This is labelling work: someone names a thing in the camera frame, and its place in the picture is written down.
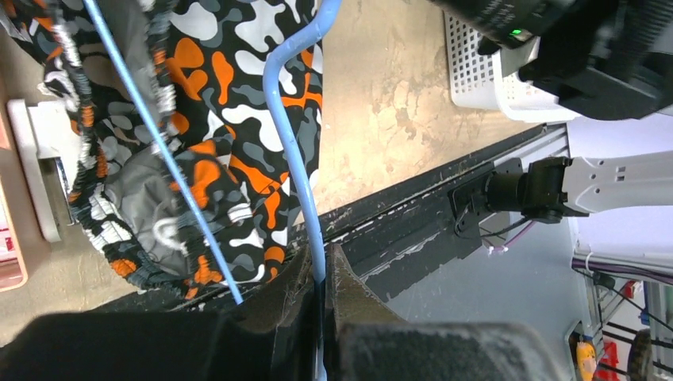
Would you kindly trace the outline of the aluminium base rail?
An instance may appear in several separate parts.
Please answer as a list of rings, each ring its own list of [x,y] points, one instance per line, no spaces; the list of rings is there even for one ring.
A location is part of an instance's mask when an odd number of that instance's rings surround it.
[[[384,301],[411,288],[476,244],[454,235],[449,193],[488,165],[567,149],[565,124],[533,127],[319,217],[326,244]]]

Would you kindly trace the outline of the white plastic basket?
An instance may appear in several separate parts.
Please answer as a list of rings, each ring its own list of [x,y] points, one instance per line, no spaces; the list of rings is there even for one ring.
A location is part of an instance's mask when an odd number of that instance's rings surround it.
[[[536,124],[578,117],[558,105],[555,95],[518,78],[518,68],[536,57],[538,41],[481,56],[477,53],[479,32],[449,13],[444,20],[450,95],[456,106],[500,111],[510,120]]]

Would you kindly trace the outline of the orange camouflage shorts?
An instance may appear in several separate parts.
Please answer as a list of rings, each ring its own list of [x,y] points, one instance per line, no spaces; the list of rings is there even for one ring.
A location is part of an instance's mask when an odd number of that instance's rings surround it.
[[[315,1],[101,1],[102,16],[242,290],[276,278],[300,206],[263,94],[267,57]],[[227,281],[81,1],[4,1],[79,136],[69,205],[142,290],[192,299]]]

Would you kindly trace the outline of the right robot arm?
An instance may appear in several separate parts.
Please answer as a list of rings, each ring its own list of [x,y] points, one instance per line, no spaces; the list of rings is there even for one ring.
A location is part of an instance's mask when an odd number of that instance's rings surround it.
[[[479,53],[519,48],[538,38],[522,81],[560,106],[598,121],[641,119],[672,104],[669,1],[442,1],[482,35]],[[672,155],[616,159],[547,158],[527,171],[490,171],[457,190],[457,218],[518,212],[549,224],[633,206],[672,203]]]

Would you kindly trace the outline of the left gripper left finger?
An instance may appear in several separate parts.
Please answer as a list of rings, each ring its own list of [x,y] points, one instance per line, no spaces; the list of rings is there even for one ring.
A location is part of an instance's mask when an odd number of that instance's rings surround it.
[[[49,314],[1,351],[4,380],[307,380],[310,255],[230,310]]]

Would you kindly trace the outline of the white stapler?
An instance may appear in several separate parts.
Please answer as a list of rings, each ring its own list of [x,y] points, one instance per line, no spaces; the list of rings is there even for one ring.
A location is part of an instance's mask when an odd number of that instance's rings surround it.
[[[39,102],[33,106],[23,99],[6,104],[15,143],[30,196],[44,239],[49,243],[62,240],[52,202],[67,204],[71,181],[75,179],[80,142],[72,131],[71,120],[61,101]],[[50,161],[60,185],[60,194],[50,196],[41,164]]]

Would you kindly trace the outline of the peach plastic file organizer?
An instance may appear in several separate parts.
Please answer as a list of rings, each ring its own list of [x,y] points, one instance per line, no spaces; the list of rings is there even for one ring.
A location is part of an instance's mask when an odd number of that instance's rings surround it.
[[[25,216],[28,190],[6,107],[1,105],[1,291],[16,289],[28,277],[17,229]]]

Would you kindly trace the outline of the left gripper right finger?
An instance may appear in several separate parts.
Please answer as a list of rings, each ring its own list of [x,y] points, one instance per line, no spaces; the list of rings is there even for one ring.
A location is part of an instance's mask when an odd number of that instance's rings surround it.
[[[329,380],[562,379],[533,330],[404,321],[355,274],[339,244],[328,244],[325,256]]]

